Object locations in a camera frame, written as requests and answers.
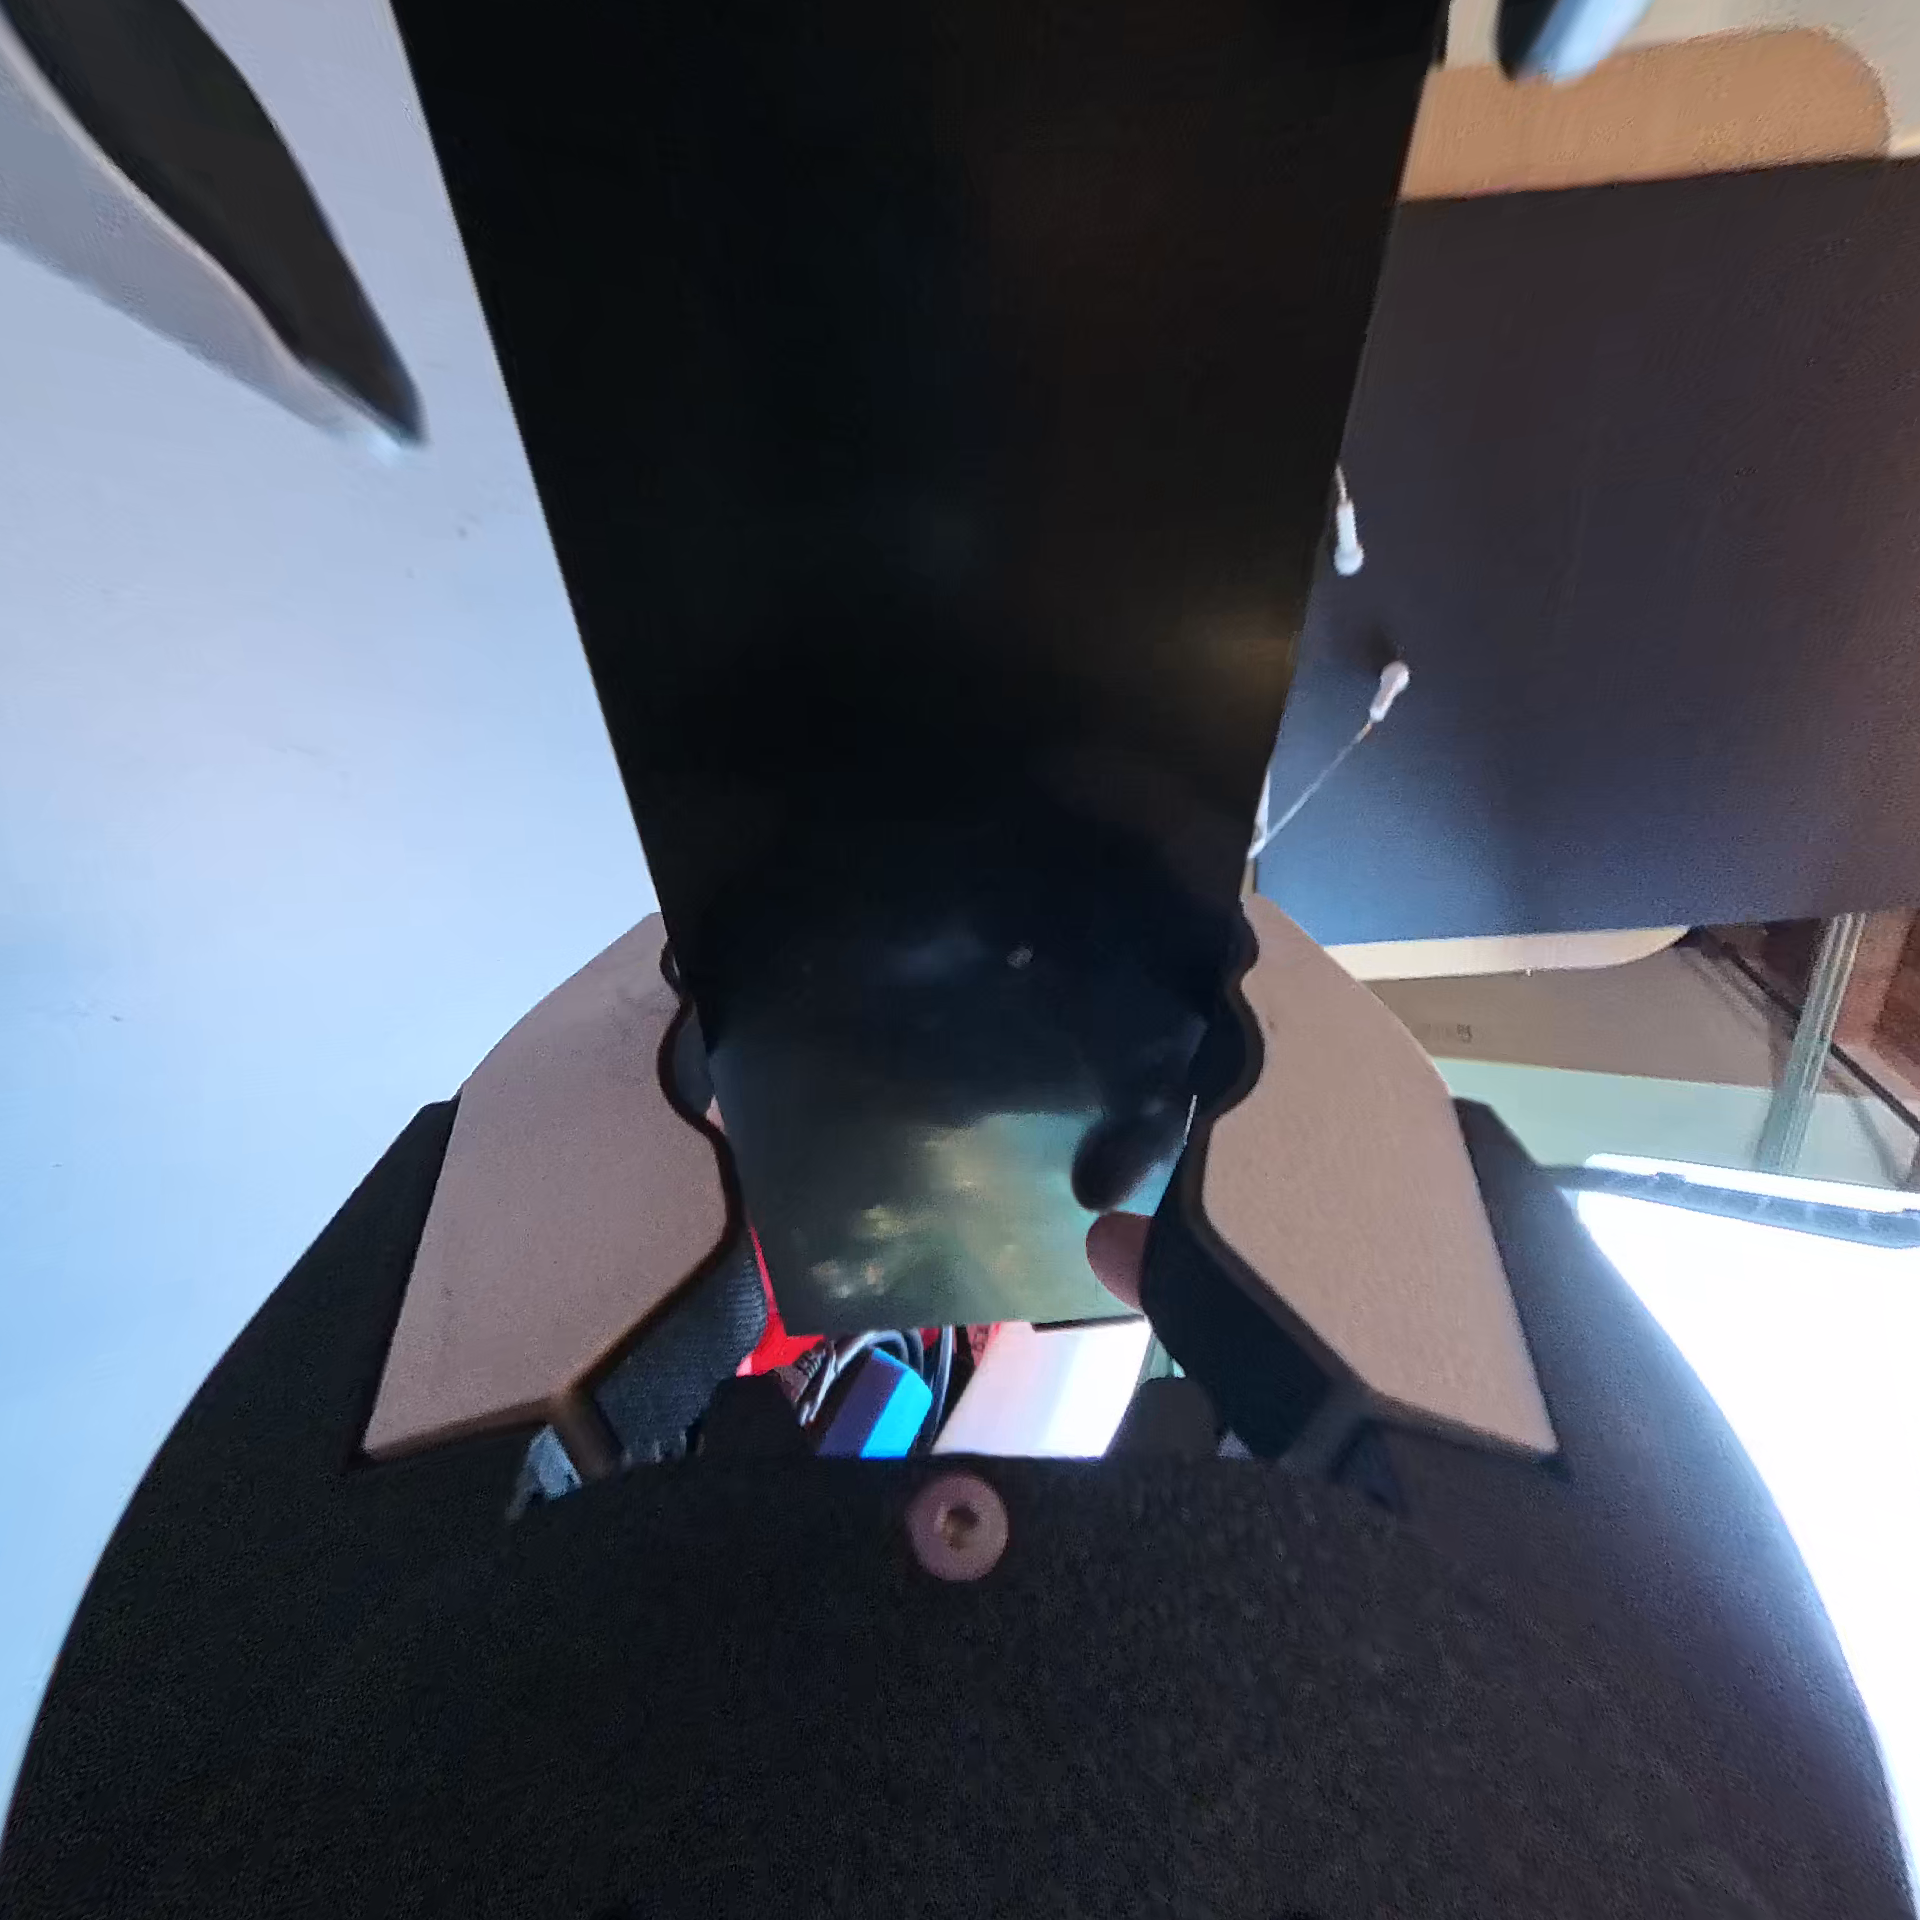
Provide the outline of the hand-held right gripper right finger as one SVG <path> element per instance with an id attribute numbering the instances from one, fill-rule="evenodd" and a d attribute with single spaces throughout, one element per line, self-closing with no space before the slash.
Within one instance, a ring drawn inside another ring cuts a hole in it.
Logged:
<path id="1" fill-rule="evenodd" d="M 1384 1426 L 1548 1461 L 1556 1433 L 1446 1083 L 1271 900 L 1143 1253 L 1143 1309 L 1253 1458 Z"/>

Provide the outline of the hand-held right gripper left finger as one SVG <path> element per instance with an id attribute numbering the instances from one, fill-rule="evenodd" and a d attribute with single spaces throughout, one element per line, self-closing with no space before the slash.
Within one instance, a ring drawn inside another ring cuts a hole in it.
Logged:
<path id="1" fill-rule="evenodd" d="M 533 1428 L 582 1476 L 691 1451 L 767 1324 L 728 1153 L 678 1079 L 700 1047 L 654 915 L 468 1074 L 373 1458 Z"/>

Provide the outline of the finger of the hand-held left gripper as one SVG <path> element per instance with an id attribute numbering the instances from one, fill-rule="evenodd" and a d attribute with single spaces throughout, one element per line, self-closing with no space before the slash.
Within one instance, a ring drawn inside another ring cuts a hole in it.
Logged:
<path id="1" fill-rule="evenodd" d="M 304 169 L 190 5 L 2 5 L 2 234 L 322 433 L 424 441 Z"/>
<path id="2" fill-rule="evenodd" d="M 1638 28 L 1648 3 L 1502 3 L 1498 61 L 1514 83 L 1587 77 Z"/>

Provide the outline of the red plastic bin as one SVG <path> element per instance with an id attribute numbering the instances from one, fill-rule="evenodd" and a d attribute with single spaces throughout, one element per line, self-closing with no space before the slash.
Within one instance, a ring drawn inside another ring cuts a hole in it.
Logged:
<path id="1" fill-rule="evenodd" d="M 813 1348 L 823 1347 L 823 1343 L 824 1343 L 820 1335 L 791 1335 L 783 1328 L 783 1321 L 782 1321 L 782 1315 L 780 1315 L 780 1308 L 778 1308 L 778 1297 L 774 1297 L 773 1283 L 767 1277 L 767 1268 L 765 1268 L 765 1259 L 764 1259 L 764 1253 L 762 1253 L 758 1236 L 749 1234 L 749 1243 L 752 1243 L 754 1261 L 757 1261 L 757 1268 L 758 1268 L 765 1321 L 764 1321 L 764 1328 L 758 1332 L 757 1344 L 735 1364 L 735 1377 L 740 1377 L 740 1378 L 746 1378 L 746 1377 L 767 1377 L 780 1367 L 797 1362 L 799 1359 L 805 1359 Z M 971 1378 L 981 1355 L 987 1352 L 987 1347 L 992 1344 L 992 1338 L 999 1331 L 1000 1331 L 1000 1324 L 971 1324 L 971 1325 L 963 1325 L 963 1328 L 955 1331 L 954 1362 L 950 1362 L 950 1377 L 955 1381 L 964 1384 L 964 1381 Z"/>

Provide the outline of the dark metal plate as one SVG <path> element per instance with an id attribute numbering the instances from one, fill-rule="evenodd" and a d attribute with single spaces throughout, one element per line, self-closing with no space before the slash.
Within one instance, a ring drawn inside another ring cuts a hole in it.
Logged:
<path id="1" fill-rule="evenodd" d="M 1444 5 L 396 5 L 807 1332 L 1167 1170 Z"/>

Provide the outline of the dark blue pouch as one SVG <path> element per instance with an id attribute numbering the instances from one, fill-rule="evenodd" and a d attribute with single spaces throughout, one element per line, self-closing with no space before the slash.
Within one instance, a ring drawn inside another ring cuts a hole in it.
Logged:
<path id="1" fill-rule="evenodd" d="M 824 1458 L 909 1457 L 927 1412 L 922 1372 L 892 1352 L 866 1348 L 830 1391 L 813 1451 Z"/>

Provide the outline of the black wood-framed board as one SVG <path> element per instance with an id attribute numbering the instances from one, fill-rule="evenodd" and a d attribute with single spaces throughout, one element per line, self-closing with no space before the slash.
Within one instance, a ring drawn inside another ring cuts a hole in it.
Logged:
<path id="1" fill-rule="evenodd" d="M 1330 948 L 1915 907 L 1915 13 L 1426 83 L 1258 890 Z"/>

